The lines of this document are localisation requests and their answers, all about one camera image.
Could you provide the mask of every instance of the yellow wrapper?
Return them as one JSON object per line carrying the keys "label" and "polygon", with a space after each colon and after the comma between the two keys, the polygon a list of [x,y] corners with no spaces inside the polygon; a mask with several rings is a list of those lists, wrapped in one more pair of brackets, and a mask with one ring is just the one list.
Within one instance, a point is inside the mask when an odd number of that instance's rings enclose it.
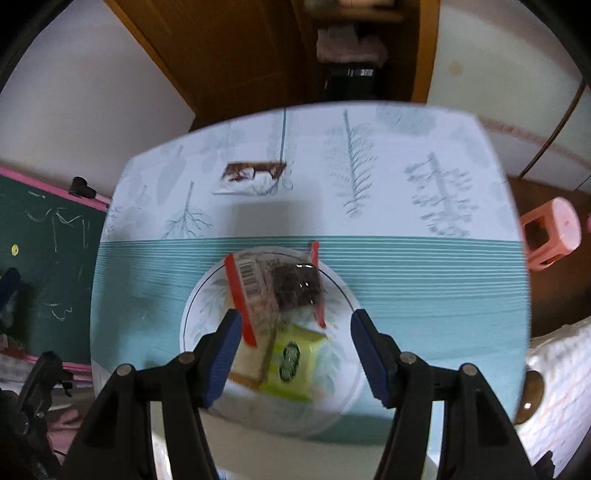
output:
{"label": "yellow wrapper", "polygon": [[289,400],[312,401],[318,352],[326,335],[291,324],[277,332],[267,379],[260,391]]}

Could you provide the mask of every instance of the wall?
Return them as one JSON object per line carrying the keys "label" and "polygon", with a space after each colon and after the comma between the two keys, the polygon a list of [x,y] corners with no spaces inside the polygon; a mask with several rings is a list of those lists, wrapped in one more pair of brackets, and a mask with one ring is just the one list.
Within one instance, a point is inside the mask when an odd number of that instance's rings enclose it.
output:
{"label": "wall", "polygon": [[[540,150],[581,75],[552,32],[518,0],[441,0],[428,103],[474,112],[509,175]],[[591,92],[526,179],[591,193]]]}
{"label": "wall", "polygon": [[134,155],[189,131],[175,88],[100,0],[74,0],[0,93],[0,162],[110,196]]}

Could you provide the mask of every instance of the chalkboard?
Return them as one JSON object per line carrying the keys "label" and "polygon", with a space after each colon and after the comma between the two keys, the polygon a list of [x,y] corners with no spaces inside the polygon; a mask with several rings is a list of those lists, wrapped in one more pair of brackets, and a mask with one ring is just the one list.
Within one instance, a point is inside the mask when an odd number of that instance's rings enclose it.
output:
{"label": "chalkboard", "polygon": [[0,275],[22,284],[14,324],[0,329],[30,355],[90,363],[90,298],[105,212],[0,176]]}

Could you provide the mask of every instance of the pink stool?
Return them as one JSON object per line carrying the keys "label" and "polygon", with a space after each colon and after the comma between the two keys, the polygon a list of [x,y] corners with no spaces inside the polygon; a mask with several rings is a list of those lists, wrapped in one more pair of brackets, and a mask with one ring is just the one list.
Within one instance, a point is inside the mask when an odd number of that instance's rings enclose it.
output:
{"label": "pink stool", "polygon": [[556,197],[521,216],[530,270],[543,270],[581,243],[581,224],[573,205]]}

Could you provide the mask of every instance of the floor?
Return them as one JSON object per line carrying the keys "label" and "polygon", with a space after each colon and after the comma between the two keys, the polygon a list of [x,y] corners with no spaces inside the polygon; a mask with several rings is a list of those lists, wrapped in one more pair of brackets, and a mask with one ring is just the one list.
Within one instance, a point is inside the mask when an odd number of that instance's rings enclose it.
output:
{"label": "floor", "polygon": [[519,179],[509,184],[520,215],[562,196],[577,210],[583,229],[578,249],[546,270],[530,272],[531,335],[536,337],[591,315],[591,235],[586,230],[591,195]]}

